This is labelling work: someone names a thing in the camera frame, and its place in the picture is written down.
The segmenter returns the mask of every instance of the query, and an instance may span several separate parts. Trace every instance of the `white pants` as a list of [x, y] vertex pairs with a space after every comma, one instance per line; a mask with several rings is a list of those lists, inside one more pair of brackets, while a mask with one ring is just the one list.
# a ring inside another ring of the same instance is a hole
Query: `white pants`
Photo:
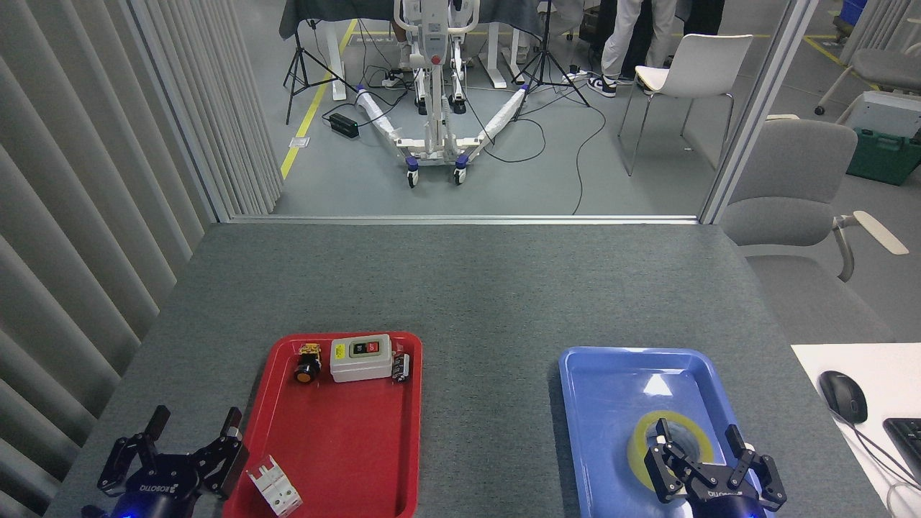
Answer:
[[[652, 44], [646, 54], [647, 66], [662, 66], [668, 55], [671, 21], [675, 18], [677, 0], [652, 0]], [[601, 72], [605, 76], [618, 77], [624, 66], [624, 56], [630, 46], [633, 27], [639, 17], [643, 0], [617, 0], [617, 19], [614, 32], [604, 43], [601, 53]]]

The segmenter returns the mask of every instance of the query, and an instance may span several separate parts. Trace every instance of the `blue tray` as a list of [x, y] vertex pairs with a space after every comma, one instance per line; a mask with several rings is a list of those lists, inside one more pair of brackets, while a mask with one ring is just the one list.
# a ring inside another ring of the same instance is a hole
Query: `blue tray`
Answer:
[[713, 364], [697, 351], [572, 347], [560, 357], [560, 379], [583, 518], [691, 516], [684, 500], [659, 502], [628, 465], [627, 444], [651, 411], [688, 417], [713, 444], [713, 462], [735, 461], [725, 438], [735, 415]]

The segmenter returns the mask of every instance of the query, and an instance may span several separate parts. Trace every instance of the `vertical blinds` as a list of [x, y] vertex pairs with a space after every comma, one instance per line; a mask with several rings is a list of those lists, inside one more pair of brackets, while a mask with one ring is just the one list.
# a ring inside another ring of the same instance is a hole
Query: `vertical blinds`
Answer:
[[269, 144], [239, 23], [228, 0], [134, 0], [134, 19], [185, 136], [229, 215], [269, 214], [282, 176]]
[[841, 61], [850, 64], [854, 53], [860, 49], [903, 52], [918, 42], [921, 26], [909, 18], [919, 17], [921, 2], [917, 0], [868, 0], [841, 51]]
[[0, 2], [0, 516], [44, 512], [215, 213], [280, 195], [241, 41], [228, 0]]

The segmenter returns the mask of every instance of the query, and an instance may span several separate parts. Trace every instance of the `white chair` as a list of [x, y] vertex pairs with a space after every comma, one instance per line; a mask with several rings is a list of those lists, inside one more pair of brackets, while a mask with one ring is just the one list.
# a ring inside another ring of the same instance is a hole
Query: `white chair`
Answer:
[[653, 68], [651, 66], [638, 66], [634, 87], [630, 90], [624, 118], [621, 127], [617, 130], [620, 139], [624, 130], [624, 121], [630, 110], [630, 101], [634, 91], [640, 86], [647, 92], [646, 111], [643, 113], [643, 123], [639, 127], [639, 137], [636, 139], [633, 157], [627, 166], [627, 175], [633, 176], [633, 167], [636, 164], [636, 152], [643, 138], [643, 129], [646, 127], [646, 118], [649, 115], [649, 105], [657, 95], [691, 99], [688, 112], [684, 115], [684, 124], [680, 135], [684, 136], [684, 128], [688, 124], [694, 99], [724, 95], [729, 98], [729, 115], [726, 117], [726, 130], [720, 145], [720, 159], [723, 148], [729, 136], [729, 122], [732, 119], [732, 110], [735, 100], [729, 91], [736, 82], [736, 76], [752, 43], [752, 35], [743, 36], [706, 36], [703, 34], [688, 34], [682, 38], [678, 45], [671, 68]]

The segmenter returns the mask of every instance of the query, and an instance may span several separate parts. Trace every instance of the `tape roll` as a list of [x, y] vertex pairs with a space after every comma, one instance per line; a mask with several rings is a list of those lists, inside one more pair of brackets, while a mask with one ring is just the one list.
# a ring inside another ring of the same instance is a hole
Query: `tape roll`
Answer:
[[634, 476], [650, 490], [652, 479], [646, 470], [643, 459], [649, 451], [649, 446], [656, 439], [656, 423], [660, 418], [669, 421], [671, 440], [678, 444], [682, 450], [698, 462], [713, 462], [713, 444], [704, 431], [688, 417], [672, 412], [671, 410], [654, 410], [644, 415], [636, 422], [633, 435], [627, 442], [627, 462]]

